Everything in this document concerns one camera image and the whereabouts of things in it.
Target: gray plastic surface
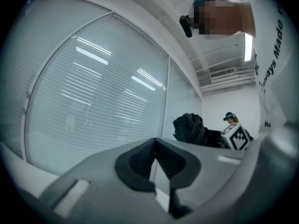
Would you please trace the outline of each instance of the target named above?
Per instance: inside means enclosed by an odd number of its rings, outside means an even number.
[[[114,170],[116,158],[147,140],[94,154],[52,183],[40,200],[52,209],[76,180],[90,183],[68,219],[84,224],[165,223],[173,219],[156,201],[155,193],[128,188]]]
[[[239,150],[205,147],[170,139],[162,140],[192,153],[200,160],[201,168],[197,178],[189,187],[176,191],[180,203],[191,209],[214,196],[233,175],[244,156],[244,151]],[[162,183],[163,181],[159,180],[157,187],[164,191]]]
[[[192,153],[201,163],[193,183],[174,191],[179,203],[192,209],[179,219],[165,213],[154,193],[133,191],[115,173],[117,157],[145,140],[88,157],[50,185],[40,200],[54,209],[76,180],[87,180],[90,185],[74,205],[68,221],[239,224],[268,210],[299,167],[298,124],[286,124],[265,139],[251,142],[244,153],[164,141]]]

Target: person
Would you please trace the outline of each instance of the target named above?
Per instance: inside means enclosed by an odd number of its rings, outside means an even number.
[[[227,121],[229,124],[235,124],[235,123],[239,123],[239,119],[236,117],[236,115],[232,112],[227,112],[225,117],[223,118],[224,121]],[[249,137],[249,140],[252,141],[253,138],[251,137],[251,135],[249,134],[249,132],[247,130],[245,130],[247,136]]]
[[[299,120],[299,35],[276,0],[193,0],[188,23],[207,39],[240,32],[255,38],[259,137]]]

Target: black bag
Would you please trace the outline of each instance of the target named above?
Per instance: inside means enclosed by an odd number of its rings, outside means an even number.
[[[220,131],[208,130],[204,127],[202,118],[197,114],[184,114],[173,121],[177,141],[190,144],[229,148]]]

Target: window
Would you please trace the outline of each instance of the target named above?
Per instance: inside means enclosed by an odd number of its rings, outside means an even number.
[[[198,114],[200,117],[202,117],[202,101],[201,98],[199,97],[198,93],[195,91],[195,89],[193,88],[193,101],[194,101],[194,105],[193,105],[193,113]]]
[[[0,134],[23,157],[24,108],[41,69],[64,39],[109,11],[81,0],[47,0],[15,24],[0,55]]]
[[[49,60],[29,103],[29,163],[60,175],[96,152],[161,137],[168,56],[132,27],[107,15]]]
[[[175,140],[173,121],[185,113],[194,113],[193,87],[179,67],[170,61],[162,138]]]

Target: white wall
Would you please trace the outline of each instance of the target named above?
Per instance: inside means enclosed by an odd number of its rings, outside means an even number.
[[[132,0],[85,0],[116,12],[152,38],[174,60],[202,97],[195,69],[171,33],[147,10]]]
[[[203,97],[203,122],[208,129],[225,129],[228,123],[223,118],[227,112],[235,113],[250,135],[258,138],[260,108],[255,85]]]

